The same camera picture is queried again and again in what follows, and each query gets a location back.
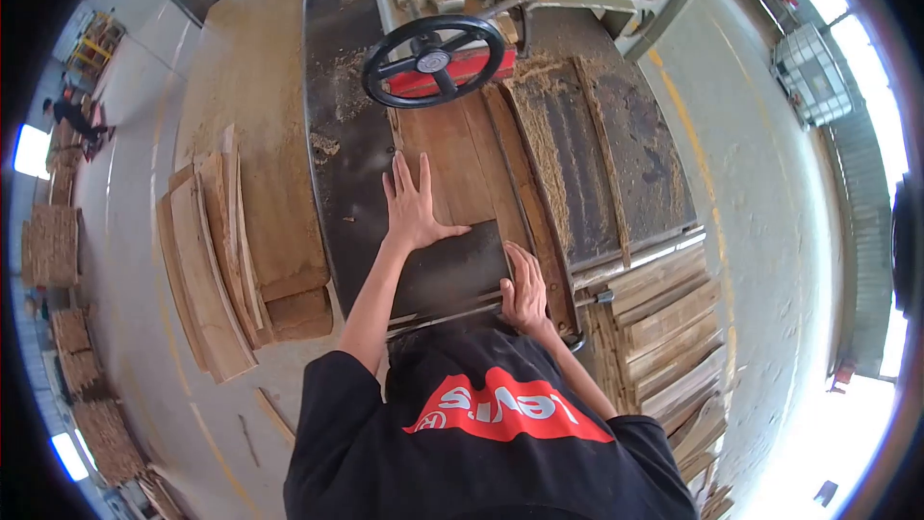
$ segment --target yellow floor line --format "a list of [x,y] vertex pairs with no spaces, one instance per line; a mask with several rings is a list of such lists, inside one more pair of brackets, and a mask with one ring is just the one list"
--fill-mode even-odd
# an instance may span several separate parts
[[[750,87],[751,94],[754,97],[754,100],[757,103],[757,109],[759,110],[760,120],[763,122],[764,127],[767,129],[767,132],[770,134],[770,143],[773,144],[773,149],[776,151],[776,160],[780,163],[780,171],[783,174],[783,180],[785,181],[786,189],[786,198],[789,200],[789,207],[792,212],[798,213],[796,209],[796,203],[793,201],[793,194],[791,186],[789,184],[789,177],[786,175],[786,165],[783,161],[783,157],[780,154],[780,146],[777,144],[776,132],[773,129],[773,123],[770,121],[770,114],[767,111],[767,107],[763,104],[763,99],[760,97],[760,94],[757,92],[754,83],[751,81],[750,75],[747,74],[745,70],[745,65],[741,63],[741,59],[738,57],[738,53],[734,51],[732,47],[732,42],[728,40],[728,37],[722,32],[722,28],[716,22],[715,18],[710,15],[712,24],[715,25],[715,28],[719,31],[719,34],[722,35],[722,39],[725,41],[725,45],[728,47],[728,50],[732,52],[732,56],[738,63],[738,68],[741,69],[741,74],[744,75],[747,86]],[[796,237],[799,238],[801,243],[801,233],[799,232],[798,226],[794,224]],[[802,276],[802,250],[796,249],[796,275],[798,277]],[[805,292],[803,291],[802,282],[797,283],[798,294],[799,294],[799,307],[801,308],[802,304],[805,303]],[[799,361],[799,351],[802,344],[802,314],[796,314],[796,353],[793,367],[793,375],[789,381],[789,390],[786,393],[786,403],[783,406],[783,416],[781,418],[779,430],[783,429],[783,425],[786,422],[786,418],[789,416],[789,408],[792,403],[793,393],[796,390],[796,373],[798,372],[798,361]]]
[[715,200],[715,185],[712,180],[712,172],[709,169],[709,163],[706,160],[706,152],[703,150],[702,144],[699,143],[699,135],[693,127],[693,121],[690,121],[687,105],[684,103],[683,99],[680,98],[680,93],[677,91],[674,81],[671,80],[671,77],[667,75],[667,72],[664,70],[664,61],[661,60],[661,56],[654,49],[648,50],[648,57],[661,72],[661,79],[664,81],[664,87],[667,88],[668,95],[671,97],[671,100],[674,101],[677,115],[680,117],[680,122],[683,123],[684,130],[687,132],[687,138],[693,146],[693,154],[696,156],[697,166],[699,167],[703,184],[706,187],[706,194],[709,196],[712,205],[711,216],[712,222],[715,224],[716,241],[719,247],[719,261],[722,264],[722,294],[725,299],[725,315],[728,319],[728,335],[727,341],[725,342],[728,352],[728,359],[725,363],[725,377],[728,383],[728,392],[725,394],[724,400],[725,408],[728,409],[731,404],[738,339],[737,331],[734,328],[734,289],[732,286],[731,272],[728,268],[728,257],[726,254],[727,243],[725,242],[725,233],[722,230],[722,216],[719,213],[718,204]]
[[192,408],[192,413],[196,416],[196,420],[199,422],[199,428],[202,430],[202,435],[205,436],[206,442],[209,443],[209,447],[212,448],[212,454],[215,456],[215,460],[218,461],[218,464],[222,467],[222,470],[225,472],[225,477],[228,481],[231,482],[231,487],[234,488],[234,491],[237,492],[237,495],[240,497],[247,507],[250,509],[250,512],[253,513],[253,517],[260,518],[260,511],[257,510],[257,505],[250,500],[250,497],[247,494],[247,491],[244,490],[244,487],[241,486],[240,482],[237,481],[234,474],[231,472],[231,468],[225,464],[225,457],[222,456],[221,451],[218,449],[218,445],[215,443],[212,433],[209,432],[209,429],[205,427],[205,421],[202,419],[202,414],[199,413],[199,407],[194,403],[190,402],[190,408]]

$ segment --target corrugated metal wall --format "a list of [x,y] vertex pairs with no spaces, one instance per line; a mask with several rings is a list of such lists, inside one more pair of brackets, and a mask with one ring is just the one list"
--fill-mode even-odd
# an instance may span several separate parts
[[[818,29],[824,19],[809,0],[799,3],[796,16]],[[873,130],[866,101],[860,93],[844,53],[830,35],[822,38],[844,75],[854,111],[828,125],[826,133],[844,174],[847,190],[845,248],[845,314],[840,356],[857,362],[857,373],[878,377],[883,361],[885,334],[892,309],[891,221],[889,186],[885,180],[883,156]],[[856,278],[856,290],[851,280]]]

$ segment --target stack of lumber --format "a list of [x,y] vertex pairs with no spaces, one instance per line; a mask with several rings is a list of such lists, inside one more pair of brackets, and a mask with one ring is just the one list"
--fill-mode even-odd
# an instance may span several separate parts
[[48,203],[51,205],[70,205],[75,174],[77,174],[77,169],[69,165],[59,165],[52,171]]
[[32,206],[31,219],[22,223],[22,283],[77,285],[79,214],[79,209],[62,205]]
[[164,520],[185,520],[186,516],[180,512],[179,506],[165,488],[162,479],[154,470],[147,469],[138,476],[138,485],[148,498],[148,502],[161,514]]
[[216,383],[255,366],[253,352],[263,345],[320,337],[334,328],[325,287],[269,297],[261,291],[233,125],[223,136],[229,150],[174,173],[157,204],[161,250],[180,323],[196,364]]
[[64,382],[72,394],[80,397],[103,376],[90,345],[84,313],[79,309],[55,311],[51,319]]
[[706,271],[703,244],[593,291],[607,289],[614,294],[612,305],[588,306],[583,318],[601,388],[619,413],[661,423],[702,516],[710,502],[710,513],[724,514],[731,501],[712,481],[726,429],[721,401],[726,356],[715,313],[721,289]]
[[113,400],[76,402],[74,420],[106,484],[131,480],[145,469]]

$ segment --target red logo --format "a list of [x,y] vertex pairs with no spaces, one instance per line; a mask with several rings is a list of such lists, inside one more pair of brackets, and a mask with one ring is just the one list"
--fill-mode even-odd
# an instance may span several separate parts
[[517,434],[533,438],[575,437],[612,442],[589,417],[576,409],[548,381],[521,382],[500,367],[484,376],[483,390],[474,390],[468,376],[447,376],[423,406],[408,434],[426,429],[461,428],[472,436],[510,442]]

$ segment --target red object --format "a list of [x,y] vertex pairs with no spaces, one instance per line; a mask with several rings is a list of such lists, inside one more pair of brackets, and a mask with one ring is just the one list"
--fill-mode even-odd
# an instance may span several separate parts
[[484,374],[477,389],[468,376],[446,376],[424,404],[408,434],[457,428],[472,436],[510,442],[525,433],[540,440],[581,438],[607,443],[613,436],[574,407],[548,381],[516,381],[501,367]]
[[[456,81],[456,85],[461,85],[481,72],[484,65],[488,63],[489,55],[490,51],[487,47],[456,52],[453,55],[453,60],[446,65],[446,70],[449,71],[449,76]],[[516,47],[511,45],[503,52],[501,66],[498,67],[493,78],[505,79],[512,76],[514,74],[515,60]],[[392,95],[399,97],[426,97],[440,92],[432,75],[418,73],[417,71],[408,71],[401,75],[395,75],[386,81],[388,87],[391,87]]]

